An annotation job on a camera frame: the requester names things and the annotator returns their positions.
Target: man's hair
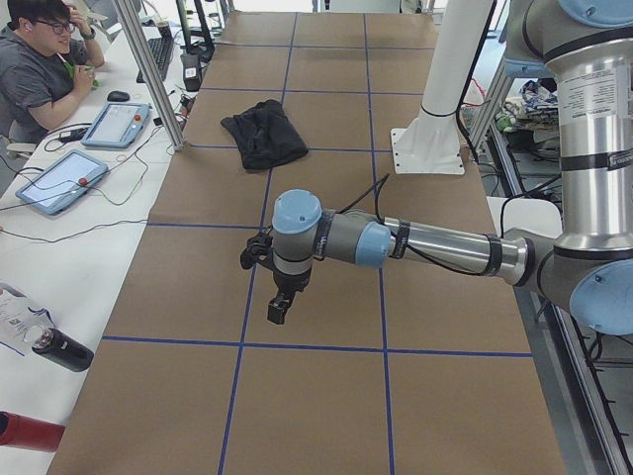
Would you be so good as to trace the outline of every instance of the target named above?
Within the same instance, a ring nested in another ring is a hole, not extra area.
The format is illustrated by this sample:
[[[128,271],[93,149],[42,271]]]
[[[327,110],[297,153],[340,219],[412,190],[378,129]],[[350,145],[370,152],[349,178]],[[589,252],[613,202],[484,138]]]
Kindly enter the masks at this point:
[[[8,0],[7,6],[13,28],[20,26],[21,18],[32,23],[35,20],[70,21],[70,10],[61,0]]]

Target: tablet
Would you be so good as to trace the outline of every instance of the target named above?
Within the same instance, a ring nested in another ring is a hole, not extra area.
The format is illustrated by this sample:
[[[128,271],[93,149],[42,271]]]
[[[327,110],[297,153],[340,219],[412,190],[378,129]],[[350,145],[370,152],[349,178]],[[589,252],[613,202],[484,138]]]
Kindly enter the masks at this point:
[[[46,215],[56,215],[94,187],[107,172],[108,165],[102,161],[80,150],[71,150],[20,188],[16,196]]]
[[[149,105],[108,102],[92,123],[81,144],[96,148],[127,148],[136,140],[149,117]]]

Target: computer mouse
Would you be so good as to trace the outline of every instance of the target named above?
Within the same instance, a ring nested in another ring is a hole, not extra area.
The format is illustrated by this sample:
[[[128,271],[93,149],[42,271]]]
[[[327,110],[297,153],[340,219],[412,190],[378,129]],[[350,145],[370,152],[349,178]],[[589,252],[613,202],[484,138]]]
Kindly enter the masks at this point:
[[[130,100],[130,94],[124,91],[111,91],[108,94],[108,101],[110,102],[126,102]]]

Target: white desk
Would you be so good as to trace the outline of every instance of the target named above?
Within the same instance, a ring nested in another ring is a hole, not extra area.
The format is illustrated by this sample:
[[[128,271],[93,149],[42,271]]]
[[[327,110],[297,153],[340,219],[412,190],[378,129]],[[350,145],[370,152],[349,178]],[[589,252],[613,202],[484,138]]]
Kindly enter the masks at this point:
[[[175,106],[182,87],[179,48],[169,68],[165,88]],[[121,33],[106,52],[106,64],[97,70],[100,87],[92,91],[67,124],[91,122],[111,90],[130,93],[132,101],[151,103],[144,84],[136,84],[137,66],[128,43]],[[141,137],[124,151],[89,150],[108,162],[110,168],[144,142],[154,124],[147,122]],[[26,166],[44,168],[69,149],[83,146],[68,144],[64,150],[46,152],[40,146]],[[59,216],[47,217],[29,206],[0,212],[0,226],[20,235],[55,239],[88,230],[99,224],[147,218],[160,189],[171,159],[167,133],[158,132],[140,152],[148,171],[139,189],[122,206],[114,206],[101,194],[91,191]],[[144,166],[131,158],[109,173],[98,187],[113,201],[123,201],[134,188]],[[18,205],[16,190],[26,183],[18,177],[0,199],[0,208]],[[50,310],[54,323],[65,333],[93,350],[99,344],[110,318],[144,224],[127,224],[90,232],[59,243],[37,243],[0,234],[0,280],[20,288],[31,299]],[[35,354],[20,356],[0,346],[0,411],[8,411],[65,425],[87,372],[73,373]],[[0,446],[2,473],[42,475],[53,454]]]

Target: black keyboard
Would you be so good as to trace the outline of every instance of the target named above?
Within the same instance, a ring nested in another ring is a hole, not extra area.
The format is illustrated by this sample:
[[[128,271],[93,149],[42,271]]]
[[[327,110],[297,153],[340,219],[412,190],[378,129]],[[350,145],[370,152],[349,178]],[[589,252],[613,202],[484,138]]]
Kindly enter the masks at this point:
[[[158,72],[160,72],[160,78],[164,81],[171,62],[171,53],[174,50],[174,39],[172,37],[150,38],[147,40],[147,45],[154,57]],[[136,77],[136,82],[145,82],[140,71]]]

